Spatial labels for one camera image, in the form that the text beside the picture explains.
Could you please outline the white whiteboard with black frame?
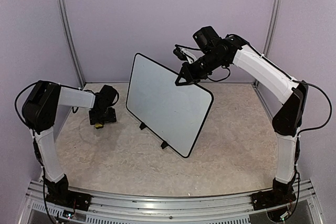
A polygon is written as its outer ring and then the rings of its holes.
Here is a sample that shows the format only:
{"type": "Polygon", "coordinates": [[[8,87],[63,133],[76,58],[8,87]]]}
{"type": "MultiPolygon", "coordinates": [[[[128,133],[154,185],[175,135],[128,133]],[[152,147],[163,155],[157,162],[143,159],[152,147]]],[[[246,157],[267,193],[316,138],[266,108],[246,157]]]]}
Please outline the white whiteboard with black frame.
{"type": "Polygon", "coordinates": [[[214,102],[198,84],[176,86],[178,74],[137,53],[133,59],[126,109],[183,158],[188,158],[214,102]]]}

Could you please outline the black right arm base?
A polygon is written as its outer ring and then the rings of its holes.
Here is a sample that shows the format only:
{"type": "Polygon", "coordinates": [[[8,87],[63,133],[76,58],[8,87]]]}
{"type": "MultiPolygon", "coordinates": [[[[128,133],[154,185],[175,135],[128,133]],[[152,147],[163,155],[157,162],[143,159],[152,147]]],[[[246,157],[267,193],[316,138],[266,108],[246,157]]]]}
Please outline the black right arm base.
{"type": "Polygon", "coordinates": [[[299,201],[300,191],[295,193],[293,188],[296,175],[287,184],[280,183],[274,179],[272,189],[251,194],[250,199],[253,210],[266,210],[270,221],[273,223],[285,223],[295,212],[299,201]]]}

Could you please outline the yellow black whiteboard eraser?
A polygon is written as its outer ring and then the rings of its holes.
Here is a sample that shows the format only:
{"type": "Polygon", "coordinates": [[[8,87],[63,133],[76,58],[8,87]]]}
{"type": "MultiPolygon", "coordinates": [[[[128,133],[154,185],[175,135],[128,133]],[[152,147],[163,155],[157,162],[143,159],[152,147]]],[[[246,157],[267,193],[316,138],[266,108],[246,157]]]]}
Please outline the yellow black whiteboard eraser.
{"type": "Polygon", "coordinates": [[[104,124],[101,124],[101,123],[96,123],[95,125],[95,129],[102,129],[104,127],[104,124]]]}

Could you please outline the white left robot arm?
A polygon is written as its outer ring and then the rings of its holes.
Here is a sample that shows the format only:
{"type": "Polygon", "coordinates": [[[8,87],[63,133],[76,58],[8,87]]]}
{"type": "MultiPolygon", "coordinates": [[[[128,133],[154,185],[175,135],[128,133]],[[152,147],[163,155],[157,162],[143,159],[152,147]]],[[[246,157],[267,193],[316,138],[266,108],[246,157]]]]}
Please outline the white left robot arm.
{"type": "Polygon", "coordinates": [[[58,183],[66,177],[55,149],[54,124],[59,106],[88,110],[89,123],[96,129],[117,121],[114,105],[119,101],[118,91],[104,85],[99,92],[80,90],[62,84],[39,80],[22,107],[23,122],[33,138],[35,156],[46,180],[58,183]]]}

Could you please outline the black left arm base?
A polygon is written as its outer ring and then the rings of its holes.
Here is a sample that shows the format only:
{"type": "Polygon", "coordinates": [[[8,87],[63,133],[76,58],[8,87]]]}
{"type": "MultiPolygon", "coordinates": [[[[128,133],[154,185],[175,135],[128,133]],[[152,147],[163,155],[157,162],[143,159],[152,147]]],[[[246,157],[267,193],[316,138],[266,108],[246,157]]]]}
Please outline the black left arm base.
{"type": "Polygon", "coordinates": [[[45,200],[55,205],[71,208],[73,211],[88,211],[92,196],[69,189],[67,175],[60,181],[52,182],[43,176],[44,185],[47,187],[45,200]]]}

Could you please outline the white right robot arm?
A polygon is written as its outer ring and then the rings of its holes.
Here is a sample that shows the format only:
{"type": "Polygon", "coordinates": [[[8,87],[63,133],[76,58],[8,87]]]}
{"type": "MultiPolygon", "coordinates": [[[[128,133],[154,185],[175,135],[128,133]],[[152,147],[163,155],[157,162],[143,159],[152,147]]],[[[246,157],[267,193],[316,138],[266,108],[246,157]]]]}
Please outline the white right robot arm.
{"type": "Polygon", "coordinates": [[[268,194],[273,205],[281,204],[289,196],[289,189],[285,185],[294,179],[296,173],[297,139],[308,85],[287,74],[237,34],[228,34],[222,38],[213,27],[206,26],[195,32],[193,39],[197,44],[196,50],[202,52],[199,58],[191,53],[191,47],[176,44],[173,50],[183,62],[175,80],[176,86],[197,84],[209,79],[217,68],[229,69],[234,65],[251,75],[281,104],[271,123],[278,141],[278,163],[274,181],[283,185],[278,185],[268,194]]]}

